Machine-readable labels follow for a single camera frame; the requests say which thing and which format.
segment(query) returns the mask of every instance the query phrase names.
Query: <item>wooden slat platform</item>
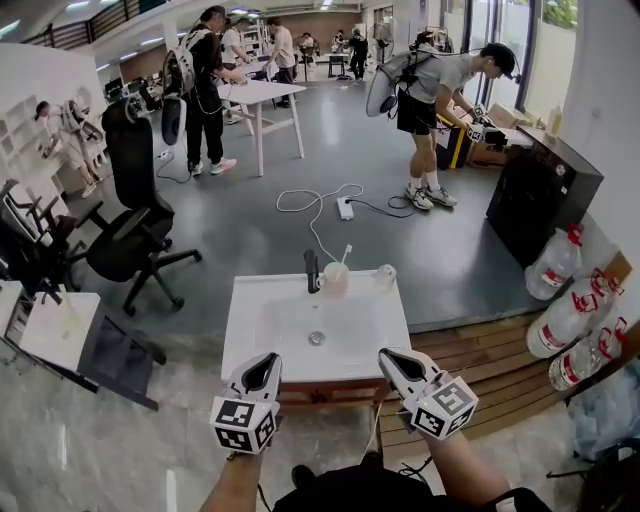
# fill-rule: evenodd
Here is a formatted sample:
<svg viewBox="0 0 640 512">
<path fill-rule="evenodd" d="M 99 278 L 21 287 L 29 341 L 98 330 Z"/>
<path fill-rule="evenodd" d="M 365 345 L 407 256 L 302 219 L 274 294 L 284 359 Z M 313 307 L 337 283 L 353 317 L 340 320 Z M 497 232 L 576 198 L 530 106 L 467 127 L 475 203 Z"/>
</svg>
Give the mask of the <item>wooden slat platform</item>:
<svg viewBox="0 0 640 512">
<path fill-rule="evenodd" d="M 549 361 L 527 350 L 527 328 L 540 313 L 411 336 L 414 350 L 424 352 L 442 369 L 460 375 L 480 398 L 468 438 L 482 437 L 539 414 L 565 398 L 549 384 Z M 395 415 L 401 403 L 390 395 L 380 412 L 385 463 L 428 454 L 418 433 L 409 434 Z"/>
</svg>

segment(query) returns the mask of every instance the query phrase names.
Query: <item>plastic bag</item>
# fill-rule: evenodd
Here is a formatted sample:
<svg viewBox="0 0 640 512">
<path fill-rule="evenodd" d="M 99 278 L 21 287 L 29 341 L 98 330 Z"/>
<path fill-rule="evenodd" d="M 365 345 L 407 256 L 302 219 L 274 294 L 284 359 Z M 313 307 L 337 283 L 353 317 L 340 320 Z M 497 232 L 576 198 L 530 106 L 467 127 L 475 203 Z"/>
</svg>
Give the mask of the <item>plastic bag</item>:
<svg viewBox="0 0 640 512">
<path fill-rule="evenodd" d="M 574 449 L 584 458 L 595 459 L 622 438 L 640 438 L 640 361 L 573 398 L 568 412 Z"/>
</svg>

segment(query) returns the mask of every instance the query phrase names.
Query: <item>white sock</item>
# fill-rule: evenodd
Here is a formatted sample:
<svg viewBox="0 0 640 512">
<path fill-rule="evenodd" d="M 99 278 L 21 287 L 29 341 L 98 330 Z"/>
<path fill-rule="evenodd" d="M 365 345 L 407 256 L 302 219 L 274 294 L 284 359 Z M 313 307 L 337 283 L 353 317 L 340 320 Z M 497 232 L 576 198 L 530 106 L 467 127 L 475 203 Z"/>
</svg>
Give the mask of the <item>white sock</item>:
<svg viewBox="0 0 640 512">
<path fill-rule="evenodd" d="M 413 190 L 422 187 L 421 178 L 414 178 L 413 176 L 409 177 L 409 186 Z"/>
<path fill-rule="evenodd" d="M 425 172 L 424 177 L 427 180 L 427 185 L 429 185 L 429 190 L 432 192 L 440 190 L 440 184 L 438 183 L 438 171 Z"/>
</svg>

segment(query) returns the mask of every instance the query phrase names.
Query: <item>brown wall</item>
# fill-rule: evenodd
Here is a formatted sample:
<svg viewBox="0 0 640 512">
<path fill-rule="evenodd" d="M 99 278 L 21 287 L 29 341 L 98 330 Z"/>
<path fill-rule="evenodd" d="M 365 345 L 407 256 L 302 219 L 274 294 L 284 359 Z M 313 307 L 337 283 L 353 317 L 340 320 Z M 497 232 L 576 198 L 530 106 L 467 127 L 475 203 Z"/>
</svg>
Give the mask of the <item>brown wall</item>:
<svg viewBox="0 0 640 512">
<path fill-rule="evenodd" d="M 167 47 L 164 44 L 156 46 L 152 50 L 140 53 L 129 60 L 120 63 L 120 72 L 124 83 L 141 76 L 145 78 L 162 69 L 164 58 L 167 55 Z"/>
<path fill-rule="evenodd" d="M 320 51 L 327 53 L 331 51 L 331 41 L 338 29 L 344 30 L 345 37 L 348 37 L 355 24 L 362 23 L 362 15 L 356 12 L 317 12 L 281 16 L 280 20 L 294 40 L 309 32 L 320 44 Z"/>
</svg>

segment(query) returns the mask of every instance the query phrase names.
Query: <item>white sneaker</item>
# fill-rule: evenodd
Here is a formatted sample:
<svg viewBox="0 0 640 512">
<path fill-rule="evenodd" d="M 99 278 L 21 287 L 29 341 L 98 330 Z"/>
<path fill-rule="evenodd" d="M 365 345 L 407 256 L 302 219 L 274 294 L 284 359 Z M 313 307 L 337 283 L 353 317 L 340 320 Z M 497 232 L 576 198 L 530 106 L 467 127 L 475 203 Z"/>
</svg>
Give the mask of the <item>white sneaker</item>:
<svg viewBox="0 0 640 512">
<path fill-rule="evenodd" d="M 199 162 L 197 165 L 189 163 L 189 172 L 191 173 L 191 176 L 198 176 L 202 174 L 202 162 Z"/>
<path fill-rule="evenodd" d="M 219 164 L 211 166 L 211 174 L 215 176 L 221 172 L 228 171 L 236 165 L 238 165 L 238 161 L 236 159 L 231 158 L 230 160 L 227 160 L 226 158 L 222 158 Z"/>
<path fill-rule="evenodd" d="M 413 188 L 411 184 L 407 185 L 405 195 L 411 199 L 413 205 L 421 210 L 431 210 L 433 203 L 427 198 L 425 187 Z"/>
<path fill-rule="evenodd" d="M 436 203 L 443 204 L 444 206 L 455 206 L 458 204 L 458 200 L 455 197 L 451 197 L 444 187 L 440 187 L 440 190 L 431 190 L 429 187 L 423 188 L 429 198 Z"/>
<path fill-rule="evenodd" d="M 93 191 L 96 189 L 96 184 L 92 183 L 91 185 L 87 185 L 84 188 L 84 191 L 82 192 L 82 199 L 86 199 L 87 197 L 89 197 L 91 194 L 93 194 Z"/>
</svg>

